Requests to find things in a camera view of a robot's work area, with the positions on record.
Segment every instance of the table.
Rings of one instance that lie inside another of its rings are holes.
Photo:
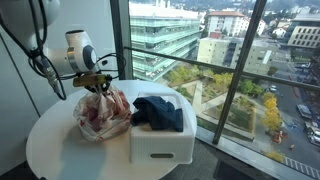
[[[113,81],[112,85],[123,90],[130,109],[139,92],[170,93],[176,91],[152,82],[125,80]],[[34,174],[54,179],[160,179],[177,164],[130,163],[129,130],[103,143],[84,139],[73,117],[73,110],[87,91],[80,90],[49,108],[31,130],[27,141],[27,161]],[[195,116],[190,103],[184,98],[182,104],[188,115]]]

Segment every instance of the white plastic bin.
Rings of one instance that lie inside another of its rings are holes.
[[[192,162],[195,140],[195,128],[191,121],[195,117],[188,117],[185,106],[178,95],[159,93],[139,93],[138,97],[160,96],[171,102],[176,109],[182,108],[183,132],[175,130],[153,131],[149,123],[133,126],[130,129],[130,159],[132,163],[178,163]]]

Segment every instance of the floor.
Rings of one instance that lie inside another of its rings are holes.
[[[1,180],[37,180],[28,167],[27,162],[0,176]],[[178,165],[161,180],[211,180],[211,179],[274,179],[255,168],[196,140],[193,162]]]

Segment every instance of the crumpled cloth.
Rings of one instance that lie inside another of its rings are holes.
[[[133,105],[138,109],[131,116],[133,126],[149,123],[152,130],[174,129],[183,132],[182,109],[175,109],[171,102],[158,96],[149,96],[137,98]]]
[[[86,139],[103,141],[128,129],[131,111],[123,91],[110,86],[104,94],[87,93],[78,102],[73,115]]]

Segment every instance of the transparent plastic bag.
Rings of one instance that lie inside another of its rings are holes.
[[[86,139],[104,141],[128,129],[131,111],[123,91],[110,86],[104,94],[87,93],[73,115]]]

